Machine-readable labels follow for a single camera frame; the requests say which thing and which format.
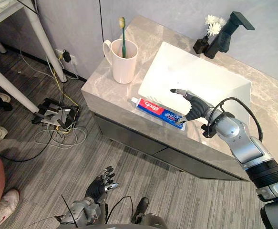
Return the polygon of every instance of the floor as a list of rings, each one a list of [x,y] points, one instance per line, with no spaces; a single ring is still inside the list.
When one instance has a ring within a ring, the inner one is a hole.
[[[34,68],[49,73],[45,65],[26,59]],[[0,54],[0,71],[35,104],[45,97],[59,99],[54,80],[32,70],[16,53]],[[148,197],[147,212],[163,217],[170,229],[264,228],[259,216],[263,203],[250,182],[198,179],[101,136],[81,94],[82,85],[81,81],[69,80],[64,88],[80,104],[77,127],[88,134],[84,143],[68,150],[49,146],[36,159],[23,163],[3,159],[5,191],[14,187],[21,198],[0,229],[57,228],[59,223],[53,218],[28,226],[63,214],[66,206],[60,194],[69,204],[82,199],[90,182],[109,165],[114,167],[115,181],[120,183],[118,189],[108,192],[109,210],[122,196],[132,196],[135,206],[141,197]],[[33,138],[46,126],[31,124],[33,115],[14,98],[11,104],[10,112],[0,109],[0,125],[9,131],[0,141],[0,153],[15,159],[29,158],[43,148]],[[72,142],[74,135],[66,138]],[[38,137],[43,142],[48,139],[46,134]],[[109,222],[129,223],[130,217],[131,203],[123,200]]]

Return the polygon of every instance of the toothpaste cap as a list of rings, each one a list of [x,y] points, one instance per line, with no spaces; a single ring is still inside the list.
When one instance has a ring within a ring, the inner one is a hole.
[[[133,102],[133,103],[137,103],[138,102],[138,99],[137,98],[135,98],[135,97],[132,97],[132,99],[131,99],[131,102]]]

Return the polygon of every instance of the white desk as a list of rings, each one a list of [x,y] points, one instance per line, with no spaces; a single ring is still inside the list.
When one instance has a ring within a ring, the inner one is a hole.
[[[26,4],[31,9],[34,9],[31,0],[21,0],[24,4]],[[67,79],[62,72],[62,68],[56,58],[56,55],[51,47],[51,44],[45,34],[43,27],[39,21],[38,15],[32,12],[30,9],[22,5],[21,3],[17,2],[16,0],[6,0],[5,2],[0,4],[0,22],[4,19],[15,13],[16,11],[20,10],[24,7],[25,14],[27,15],[45,53],[47,54],[51,64],[53,65],[59,79],[61,82],[66,82]],[[0,44],[0,52],[4,53],[6,50]],[[0,73],[0,86],[7,91],[11,96],[17,99],[21,104],[23,104],[27,109],[31,112],[35,113],[38,112],[38,107],[33,104],[24,94],[22,94],[11,82],[9,82],[4,75]]]

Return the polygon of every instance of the white sink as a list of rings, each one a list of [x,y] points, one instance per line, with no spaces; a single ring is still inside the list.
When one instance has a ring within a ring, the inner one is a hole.
[[[181,95],[171,93],[172,88],[190,90],[213,105],[225,98],[236,97],[250,107],[251,81],[162,42],[139,94],[183,115],[187,114],[191,104]],[[223,108],[249,124],[249,114],[237,102],[227,101]],[[206,123],[203,118],[198,121]]]

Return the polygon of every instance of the bathroom vanity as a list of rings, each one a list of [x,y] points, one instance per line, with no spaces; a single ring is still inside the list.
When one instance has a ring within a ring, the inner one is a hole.
[[[142,81],[162,42],[166,42],[251,82],[250,108],[263,129],[263,144],[278,162],[277,80],[224,53],[217,53],[212,60],[203,54],[197,55],[193,51],[194,40],[141,16],[129,24],[126,37],[139,48],[133,81],[117,83],[110,64],[104,59],[82,87],[83,96],[104,136],[199,178],[248,180],[225,142],[218,136],[203,137],[201,122],[187,122],[182,131],[139,110],[131,102],[132,97],[140,97]],[[253,119],[249,120],[249,129],[253,136],[258,136]]]

